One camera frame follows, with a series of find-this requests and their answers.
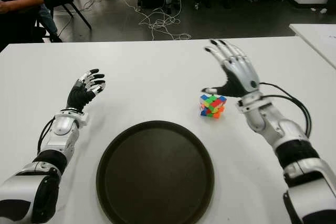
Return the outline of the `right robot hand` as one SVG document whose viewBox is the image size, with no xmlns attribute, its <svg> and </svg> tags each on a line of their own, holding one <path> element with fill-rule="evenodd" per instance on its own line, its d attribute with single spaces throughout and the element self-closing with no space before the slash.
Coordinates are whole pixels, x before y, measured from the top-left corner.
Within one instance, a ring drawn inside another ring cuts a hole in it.
<svg viewBox="0 0 336 224">
<path fill-rule="evenodd" d="M 203 88 L 202 92 L 233 98 L 259 90 L 259 76 L 246 54 L 237 46 L 222 40 L 210 39 L 211 46 L 205 47 L 219 63 L 227 80 L 221 87 Z"/>
</svg>

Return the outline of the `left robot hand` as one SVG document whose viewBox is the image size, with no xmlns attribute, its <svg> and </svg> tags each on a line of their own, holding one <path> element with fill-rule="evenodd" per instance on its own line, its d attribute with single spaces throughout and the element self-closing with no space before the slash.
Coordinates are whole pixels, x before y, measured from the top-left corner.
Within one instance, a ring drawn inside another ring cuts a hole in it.
<svg viewBox="0 0 336 224">
<path fill-rule="evenodd" d="M 105 89 L 104 74 L 92 69 L 82 74 L 68 95 L 66 108 L 82 111 L 100 92 Z"/>
</svg>

